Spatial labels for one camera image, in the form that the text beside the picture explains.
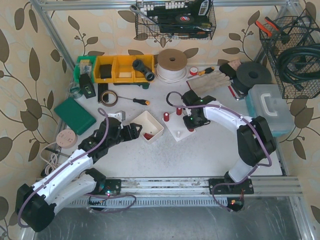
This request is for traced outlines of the red large spring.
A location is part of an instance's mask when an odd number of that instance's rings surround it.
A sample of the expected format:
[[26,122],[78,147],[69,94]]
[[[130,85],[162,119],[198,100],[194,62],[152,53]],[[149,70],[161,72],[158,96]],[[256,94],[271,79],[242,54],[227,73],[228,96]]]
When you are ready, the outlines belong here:
[[176,115],[180,116],[182,114],[182,111],[183,111],[182,108],[177,107],[176,108]]

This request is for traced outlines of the white spring tray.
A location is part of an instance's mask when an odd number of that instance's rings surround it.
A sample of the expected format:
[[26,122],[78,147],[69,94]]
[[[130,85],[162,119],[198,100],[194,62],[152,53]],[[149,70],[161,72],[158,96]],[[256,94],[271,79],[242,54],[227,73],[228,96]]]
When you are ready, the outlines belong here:
[[[152,144],[163,135],[164,127],[146,110],[134,118],[131,123],[142,125],[140,136],[148,144]],[[146,140],[144,133],[152,134],[150,140]]]

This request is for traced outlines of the orange black screwdriver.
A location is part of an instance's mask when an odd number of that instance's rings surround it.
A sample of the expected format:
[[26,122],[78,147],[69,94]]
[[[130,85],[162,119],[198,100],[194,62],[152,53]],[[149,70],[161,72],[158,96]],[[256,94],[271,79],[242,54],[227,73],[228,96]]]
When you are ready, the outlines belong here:
[[149,106],[150,105],[150,102],[148,100],[145,100],[145,99],[128,98],[128,97],[123,97],[123,96],[119,96],[118,98],[129,100],[129,101],[132,101],[133,103],[137,103],[137,104],[140,104],[140,105],[143,105],[143,106]]

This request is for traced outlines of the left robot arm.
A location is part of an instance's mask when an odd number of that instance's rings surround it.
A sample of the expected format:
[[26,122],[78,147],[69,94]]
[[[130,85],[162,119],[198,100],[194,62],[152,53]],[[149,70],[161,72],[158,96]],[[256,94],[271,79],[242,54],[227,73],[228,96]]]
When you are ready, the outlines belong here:
[[18,225],[40,232],[62,208],[82,195],[115,195],[116,189],[107,185],[106,176],[93,165],[111,147],[138,139],[142,129],[140,124],[123,125],[114,117],[106,117],[57,169],[33,185],[23,184],[17,190]]

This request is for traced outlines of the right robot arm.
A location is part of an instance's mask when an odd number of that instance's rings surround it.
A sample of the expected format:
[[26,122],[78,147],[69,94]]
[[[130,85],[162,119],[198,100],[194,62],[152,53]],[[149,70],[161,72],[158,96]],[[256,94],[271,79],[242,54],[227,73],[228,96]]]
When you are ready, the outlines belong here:
[[235,133],[239,160],[224,175],[225,183],[242,183],[257,168],[272,166],[271,154],[277,147],[264,117],[242,115],[212,96],[200,98],[193,90],[184,93],[181,100],[187,110],[183,121],[188,129],[216,122]]

